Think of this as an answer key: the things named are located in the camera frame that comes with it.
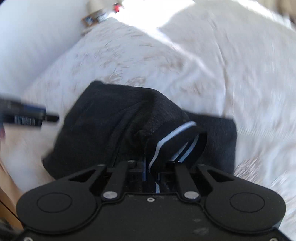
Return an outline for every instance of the white wall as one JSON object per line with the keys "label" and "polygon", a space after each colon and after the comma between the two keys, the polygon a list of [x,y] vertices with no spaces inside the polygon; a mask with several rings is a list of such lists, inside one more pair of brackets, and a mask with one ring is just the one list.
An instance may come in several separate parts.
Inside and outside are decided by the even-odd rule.
{"label": "white wall", "polygon": [[6,0],[0,5],[0,94],[20,96],[80,38],[87,0]]}

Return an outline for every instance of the black garment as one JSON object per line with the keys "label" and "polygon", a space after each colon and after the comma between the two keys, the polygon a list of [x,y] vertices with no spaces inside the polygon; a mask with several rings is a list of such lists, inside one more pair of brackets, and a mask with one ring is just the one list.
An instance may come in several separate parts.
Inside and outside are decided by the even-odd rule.
{"label": "black garment", "polygon": [[188,168],[203,163],[233,173],[235,145],[232,120],[185,112],[153,89],[95,81],[66,116],[43,165],[58,179],[97,163],[112,167],[145,156],[157,178],[175,157]]}

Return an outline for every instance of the black cloth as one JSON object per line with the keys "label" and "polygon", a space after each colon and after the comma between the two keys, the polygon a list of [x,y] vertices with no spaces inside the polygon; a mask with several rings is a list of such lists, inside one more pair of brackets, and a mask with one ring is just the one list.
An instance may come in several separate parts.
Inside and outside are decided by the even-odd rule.
{"label": "black cloth", "polygon": [[67,114],[43,165],[55,179],[143,158],[154,178],[168,161],[232,174],[236,138],[233,120],[183,111],[154,89],[94,81]]}

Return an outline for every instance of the bed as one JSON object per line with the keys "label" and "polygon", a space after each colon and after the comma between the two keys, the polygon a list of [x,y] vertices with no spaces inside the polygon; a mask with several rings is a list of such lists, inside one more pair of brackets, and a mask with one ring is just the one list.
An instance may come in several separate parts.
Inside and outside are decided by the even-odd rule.
{"label": "bed", "polygon": [[296,239],[295,66],[296,34],[277,15],[231,0],[133,2],[26,89],[23,100],[61,121],[42,130],[6,126],[1,160],[21,192],[48,183],[41,158],[90,82],[154,88],[183,109],[234,119],[235,174],[282,195],[281,230]]}

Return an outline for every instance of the white blanket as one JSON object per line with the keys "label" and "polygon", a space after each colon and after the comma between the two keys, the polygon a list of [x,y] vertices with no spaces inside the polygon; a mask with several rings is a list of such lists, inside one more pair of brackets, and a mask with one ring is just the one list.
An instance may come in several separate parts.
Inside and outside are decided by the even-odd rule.
{"label": "white blanket", "polygon": [[236,174],[283,196],[281,229],[296,239],[295,32],[232,1],[161,3],[99,24],[35,81],[24,99],[61,122],[6,127],[6,169],[22,191],[52,180],[41,158],[93,80],[154,88],[186,110],[234,118]]}

